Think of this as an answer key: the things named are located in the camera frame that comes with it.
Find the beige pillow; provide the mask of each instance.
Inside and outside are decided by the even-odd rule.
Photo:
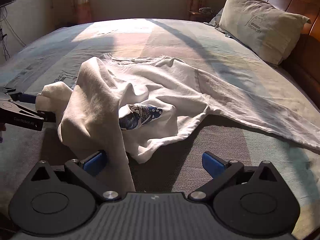
[[[309,18],[274,8],[264,0],[227,0],[220,27],[262,60],[279,65],[296,46]]]

